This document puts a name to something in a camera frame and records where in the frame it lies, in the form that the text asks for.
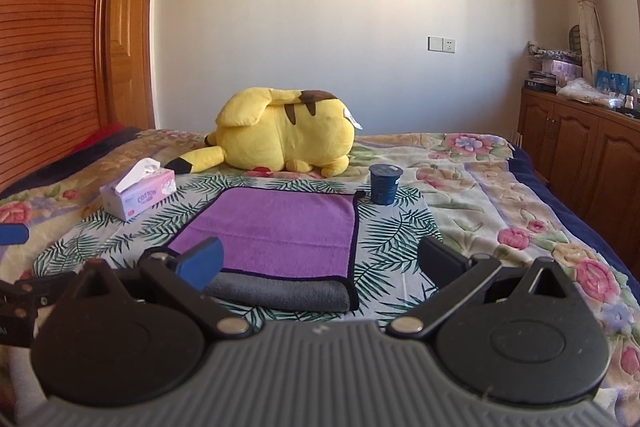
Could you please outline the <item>red blanket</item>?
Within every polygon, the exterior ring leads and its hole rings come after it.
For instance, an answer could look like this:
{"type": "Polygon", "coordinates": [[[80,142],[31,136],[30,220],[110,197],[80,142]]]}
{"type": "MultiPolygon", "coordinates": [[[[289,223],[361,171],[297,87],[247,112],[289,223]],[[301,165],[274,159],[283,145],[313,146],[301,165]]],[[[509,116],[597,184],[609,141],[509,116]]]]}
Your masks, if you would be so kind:
{"type": "Polygon", "coordinates": [[[114,122],[114,124],[102,127],[98,131],[93,132],[93,134],[90,134],[87,139],[75,145],[70,150],[70,153],[75,154],[81,150],[85,150],[86,148],[93,146],[94,144],[99,143],[124,129],[125,127],[122,124],[119,124],[119,122],[114,122]]]}

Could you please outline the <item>blue photo card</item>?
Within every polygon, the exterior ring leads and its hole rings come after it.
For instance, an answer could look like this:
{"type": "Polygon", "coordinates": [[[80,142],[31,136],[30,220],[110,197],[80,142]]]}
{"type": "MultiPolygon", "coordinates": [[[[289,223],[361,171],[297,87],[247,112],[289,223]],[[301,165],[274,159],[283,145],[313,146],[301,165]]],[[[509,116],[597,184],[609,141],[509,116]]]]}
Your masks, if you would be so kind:
{"type": "Polygon", "coordinates": [[[603,93],[614,93],[619,95],[630,95],[630,78],[627,75],[618,72],[607,72],[598,69],[596,77],[594,77],[596,88],[603,93]]]}

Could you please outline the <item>stack of boxes and books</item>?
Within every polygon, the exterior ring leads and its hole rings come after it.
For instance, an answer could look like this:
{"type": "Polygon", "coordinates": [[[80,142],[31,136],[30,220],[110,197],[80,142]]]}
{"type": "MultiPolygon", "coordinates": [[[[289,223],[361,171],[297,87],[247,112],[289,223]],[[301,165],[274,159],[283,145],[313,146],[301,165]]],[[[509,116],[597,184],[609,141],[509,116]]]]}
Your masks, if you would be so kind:
{"type": "Polygon", "coordinates": [[[580,56],[574,52],[552,50],[529,41],[526,46],[528,76],[524,87],[529,90],[556,93],[569,81],[582,78],[580,56]]]}

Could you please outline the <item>wooden door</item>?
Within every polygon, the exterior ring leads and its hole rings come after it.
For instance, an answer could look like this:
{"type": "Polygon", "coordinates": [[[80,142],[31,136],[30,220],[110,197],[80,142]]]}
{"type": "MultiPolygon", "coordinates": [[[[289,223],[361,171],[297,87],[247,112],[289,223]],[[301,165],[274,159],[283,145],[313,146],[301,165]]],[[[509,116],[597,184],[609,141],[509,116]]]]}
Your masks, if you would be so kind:
{"type": "Polygon", "coordinates": [[[151,75],[151,0],[105,0],[105,94],[111,122],[155,127],[151,75]]]}

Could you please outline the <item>wooden low cabinet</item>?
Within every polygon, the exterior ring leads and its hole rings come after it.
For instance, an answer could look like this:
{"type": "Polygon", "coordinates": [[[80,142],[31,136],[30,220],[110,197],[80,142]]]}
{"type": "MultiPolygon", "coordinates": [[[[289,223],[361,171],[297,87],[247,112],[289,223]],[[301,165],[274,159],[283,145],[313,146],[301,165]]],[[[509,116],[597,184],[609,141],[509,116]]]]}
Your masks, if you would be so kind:
{"type": "Polygon", "coordinates": [[[554,194],[639,271],[639,121],[524,88],[522,149],[554,194]]]}

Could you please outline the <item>pink tissue box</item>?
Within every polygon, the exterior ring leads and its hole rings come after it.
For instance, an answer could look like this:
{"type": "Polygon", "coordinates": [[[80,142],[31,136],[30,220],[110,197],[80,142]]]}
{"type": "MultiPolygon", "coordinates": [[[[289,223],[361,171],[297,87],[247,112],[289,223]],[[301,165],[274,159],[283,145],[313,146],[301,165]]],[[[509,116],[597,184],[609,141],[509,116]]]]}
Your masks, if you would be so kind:
{"type": "Polygon", "coordinates": [[[104,210],[128,222],[177,190],[175,173],[153,158],[142,158],[119,179],[100,187],[104,210]]]}

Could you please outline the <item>clear plastic bag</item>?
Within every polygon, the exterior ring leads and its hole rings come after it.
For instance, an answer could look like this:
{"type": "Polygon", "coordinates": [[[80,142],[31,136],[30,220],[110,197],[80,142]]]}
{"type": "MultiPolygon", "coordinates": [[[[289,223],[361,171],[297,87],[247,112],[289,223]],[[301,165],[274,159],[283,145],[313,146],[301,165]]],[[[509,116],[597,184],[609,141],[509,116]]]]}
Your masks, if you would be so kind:
{"type": "Polygon", "coordinates": [[[556,92],[561,98],[589,105],[597,105],[609,109],[619,108],[623,101],[617,96],[609,96],[598,91],[585,79],[567,80],[566,85],[556,92]]]}

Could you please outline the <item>yellow plush toy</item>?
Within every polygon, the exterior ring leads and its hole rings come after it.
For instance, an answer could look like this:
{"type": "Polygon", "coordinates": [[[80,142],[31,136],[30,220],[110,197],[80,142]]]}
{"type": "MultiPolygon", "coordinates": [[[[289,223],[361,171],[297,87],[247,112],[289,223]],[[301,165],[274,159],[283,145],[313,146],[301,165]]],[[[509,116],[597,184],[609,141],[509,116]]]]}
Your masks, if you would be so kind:
{"type": "Polygon", "coordinates": [[[330,92],[247,88],[224,104],[203,147],[165,167],[186,174],[227,164],[246,171],[317,170],[332,178],[346,171],[360,129],[345,103],[330,92]]]}

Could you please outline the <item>white wall switch socket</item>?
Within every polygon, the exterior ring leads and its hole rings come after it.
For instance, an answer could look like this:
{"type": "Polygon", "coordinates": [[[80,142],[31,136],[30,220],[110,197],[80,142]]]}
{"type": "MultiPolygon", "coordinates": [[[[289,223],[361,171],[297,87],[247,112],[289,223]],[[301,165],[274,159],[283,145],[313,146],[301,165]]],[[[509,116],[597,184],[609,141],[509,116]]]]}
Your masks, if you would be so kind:
{"type": "Polygon", "coordinates": [[[426,48],[431,52],[454,53],[456,52],[456,40],[429,36],[426,48]]]}

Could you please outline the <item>dark blue cup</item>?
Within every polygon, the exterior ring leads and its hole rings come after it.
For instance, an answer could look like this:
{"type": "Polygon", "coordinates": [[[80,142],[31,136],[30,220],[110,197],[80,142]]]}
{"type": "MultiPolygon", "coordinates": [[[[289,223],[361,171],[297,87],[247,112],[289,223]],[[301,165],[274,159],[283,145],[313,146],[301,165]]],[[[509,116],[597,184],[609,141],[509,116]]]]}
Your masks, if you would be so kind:
{"type": "Polygon", "coordinates": [[[395,165],[375,164],[369,167],[369,172],[372,202],[376,205],[393,205],[404,170],[395,165]]]}

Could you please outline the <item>purple grey microfiber towel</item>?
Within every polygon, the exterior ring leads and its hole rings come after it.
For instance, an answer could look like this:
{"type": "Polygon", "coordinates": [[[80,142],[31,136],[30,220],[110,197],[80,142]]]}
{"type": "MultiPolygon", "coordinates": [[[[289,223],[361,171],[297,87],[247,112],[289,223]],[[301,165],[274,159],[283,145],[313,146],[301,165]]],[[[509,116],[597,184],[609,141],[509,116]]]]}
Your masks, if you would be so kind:
{"type": "Polygon", "coordinates": [[[359,308],[354,270],[364,192],[233,187],[169,239],[178,254],[207,237],[224,263],[205,292],[230,303],[295,312],[359,308]]]}

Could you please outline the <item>floral bed quilt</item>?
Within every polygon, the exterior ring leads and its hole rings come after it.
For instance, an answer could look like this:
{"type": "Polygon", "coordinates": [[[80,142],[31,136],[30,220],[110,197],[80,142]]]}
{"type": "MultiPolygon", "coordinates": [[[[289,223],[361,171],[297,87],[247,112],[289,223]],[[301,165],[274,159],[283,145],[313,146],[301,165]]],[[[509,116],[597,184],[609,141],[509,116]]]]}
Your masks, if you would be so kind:
{"type": "Polygon", "coordinates": [[[392,164],[404,172],[394,205],[359,203],[354,283],[360,305],[352,317],[386,323],[434,293],[416,261],[426,234],[462,255],[488,253],[510,267],[551,257],[575,283],[610,344],[598,404],[620,424],[638,424],[638,283],[612,248],[538,181],[525,153],[505,139],[469,133],[363,136],[350,152],[347,171],[336,178],[219,166],[180,176],[174,194],[129,223],[102,210],[101,186],[136,161],[168,161],[196,144],[198,136],[189,132],[116,135],[11,188],[1,199],[1,219],[27,225],[29,238],[2,248],[2,279],[73,270],[94,256],[130,267],[145,248],[165,243],[227,188],[367,191],[370,167],[392,164]]]}

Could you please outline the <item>wooden slatted wardrobe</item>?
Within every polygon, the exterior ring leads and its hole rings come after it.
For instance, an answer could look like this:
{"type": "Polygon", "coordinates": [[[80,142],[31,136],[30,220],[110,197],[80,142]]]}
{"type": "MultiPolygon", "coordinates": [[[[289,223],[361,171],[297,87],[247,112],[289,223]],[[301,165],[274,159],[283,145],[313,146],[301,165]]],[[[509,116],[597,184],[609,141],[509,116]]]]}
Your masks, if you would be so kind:
{"type": "Polygon", "coordinates": [[[98,0],[1,0],[1,184],[99,129],[98,0]]]}

